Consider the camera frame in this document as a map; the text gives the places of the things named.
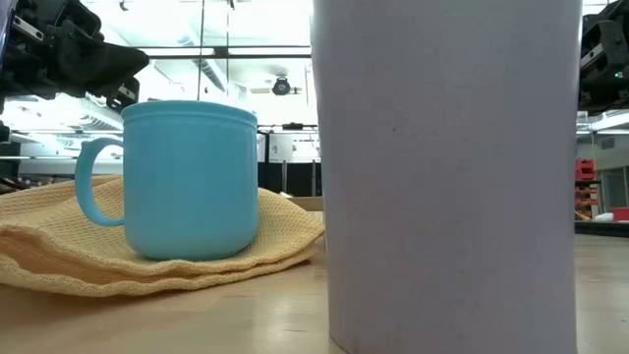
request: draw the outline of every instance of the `white cylinder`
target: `white cylinder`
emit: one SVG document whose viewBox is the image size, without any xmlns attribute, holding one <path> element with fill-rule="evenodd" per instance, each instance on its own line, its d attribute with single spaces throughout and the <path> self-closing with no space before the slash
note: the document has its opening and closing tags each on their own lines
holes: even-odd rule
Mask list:
<svg viewBox="0 0 629 354">
<path fill-rule="evenodd" d="M 576 353 L 580 2 L 314 2 L 332 338 Z"/>
</svg>

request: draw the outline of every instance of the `yellow towel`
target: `yellow towel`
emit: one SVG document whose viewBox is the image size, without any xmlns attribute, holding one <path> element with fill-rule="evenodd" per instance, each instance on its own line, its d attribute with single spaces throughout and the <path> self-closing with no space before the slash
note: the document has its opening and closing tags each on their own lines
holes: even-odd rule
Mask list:
<svg viewBox="0 0 629 354">
<path fill-rule="evenodd" d="M 111 217 L 123 214 L 120 176 L 96 177 L 94 196 Z M 0 283 L 81 296 L 195 290 L 285 269 L 311 257 L 323 225 L 284 198 L 259 190 L 259 232 L 233 258 L 150 261 L 125 241 L 124 227 L 86 219 L 74 183 L 0 197 Z"/>
</svg>

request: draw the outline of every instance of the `security camera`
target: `security camera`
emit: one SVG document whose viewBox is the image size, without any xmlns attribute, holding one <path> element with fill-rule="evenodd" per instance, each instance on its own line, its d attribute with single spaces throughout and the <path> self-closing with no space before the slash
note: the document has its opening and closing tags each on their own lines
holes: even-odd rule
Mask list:
<svg viewBox="0 0 629 354">
<path fill-rule="evenodd" d="M 279 77 L 273 85 L 273 93 L 276 95 L 284 95 L 291 92 L 291 86 L 288 84 L 286 77 Z"/>
</svg>

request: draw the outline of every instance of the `folded cloth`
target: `folded cloth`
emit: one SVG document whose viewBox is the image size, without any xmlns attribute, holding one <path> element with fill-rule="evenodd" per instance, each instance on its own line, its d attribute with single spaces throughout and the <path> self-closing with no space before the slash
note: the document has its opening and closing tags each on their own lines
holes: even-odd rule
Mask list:
<svg viewBox="0 0 629 354">
<path fill-rule="evenodd" d="M 123 214 L 120 176 L 95 177 L 97 204 Z M 220 261 L 151 261 L 136 254 L 124 227 L 83 215 L 66 182 L 0 197 L 0 283 L 102 297 L 195 290 L 285 269 L 315 254 L 323 224 L 284 198 L 259 190 L 259 231 L 238 255 Z"/>
</svg>

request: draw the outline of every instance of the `red object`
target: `red object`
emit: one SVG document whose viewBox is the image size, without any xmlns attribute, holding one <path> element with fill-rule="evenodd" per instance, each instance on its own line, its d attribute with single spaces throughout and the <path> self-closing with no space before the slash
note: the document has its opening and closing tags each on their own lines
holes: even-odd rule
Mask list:
<svg viewBox="0 0 629 354">
<path fill-rule="evenodd" d="M 615 207 L 613 210 L 613 220 L 629 220 L 629 207 Z"/>
<path fill-rule="evenodd" d="M 574 168 L 577 181 L 590 181 L 597 177 L 594 160 L 591 158 L 577 158 Z"/>
</svg>

